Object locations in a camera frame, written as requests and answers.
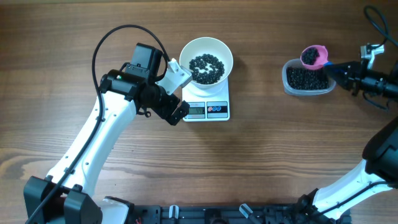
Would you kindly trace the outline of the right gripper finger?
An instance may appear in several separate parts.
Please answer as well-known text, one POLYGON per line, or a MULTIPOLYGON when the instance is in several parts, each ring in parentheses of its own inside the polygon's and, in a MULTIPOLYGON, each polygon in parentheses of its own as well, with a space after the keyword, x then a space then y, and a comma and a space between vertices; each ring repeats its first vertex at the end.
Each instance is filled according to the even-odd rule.
POLYGON ((341 69, 324 68, 324 73, 333 79, 340 87, 345 90, 352 89, 352 81, 349 80, 349 72, 341 69))
POLYGON ((351 61, 345 63, 327 62, 323 65, 323 69, 328 72, 349 72, 360 69, 361 62, 351 61))

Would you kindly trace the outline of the pink scoop blue handle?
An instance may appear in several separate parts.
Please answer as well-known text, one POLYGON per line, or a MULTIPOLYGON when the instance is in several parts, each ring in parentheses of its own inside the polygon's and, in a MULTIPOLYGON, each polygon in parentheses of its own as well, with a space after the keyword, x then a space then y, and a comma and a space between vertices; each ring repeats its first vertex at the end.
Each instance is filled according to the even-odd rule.
POLYGON ((324 65, 328 65, 330 64, 330 62, 328 61, 328 50, 326 49, 326 47, 324 45, 311 45, 309 47, 307 47, 301 54, 300 56, 300 61, 302 63, 302 65, 309 70, 318 70, 324 67, 324 65), (304 52, 306 52, 308 49, 314 48, 318 51, 319 56, 316 58, 316 60, 314 61, 313 65, 309 65, 306 64, 303 61, 303 54, 304 52))

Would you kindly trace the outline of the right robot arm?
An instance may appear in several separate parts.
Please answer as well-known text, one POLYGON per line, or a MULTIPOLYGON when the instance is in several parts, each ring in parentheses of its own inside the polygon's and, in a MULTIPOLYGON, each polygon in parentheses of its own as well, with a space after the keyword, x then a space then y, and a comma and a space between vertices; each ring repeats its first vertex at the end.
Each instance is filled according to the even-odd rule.
MULTIPOLYGON (((368 69, 368 61, 327 65, 323 71, 345 90, 397 99, 397 69, 390 75, 368 69)), ((361 162, 333 184, 303 195, 294 213, 304 223, 336 223, 347 210, 380 192, 397 188, 397 120, 374 135, 361 162)))

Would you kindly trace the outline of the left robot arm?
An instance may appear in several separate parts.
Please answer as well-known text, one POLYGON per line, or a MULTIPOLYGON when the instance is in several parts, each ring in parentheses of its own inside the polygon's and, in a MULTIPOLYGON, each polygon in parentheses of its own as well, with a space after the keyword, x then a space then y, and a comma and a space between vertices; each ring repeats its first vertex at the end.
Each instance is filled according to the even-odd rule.
POLYGON ((160 50, 137 44, 132 61, 103 75, 95 106, 78 136, 46 177, 24 187, 28 223, 129 223, 134 204, 116 197, 100 203, 92 196, 99 174, 121 133, 137 115, 155 112, 175 126, 189 105, 174 95, 192 80, 175 59, 157 72, 160 50))

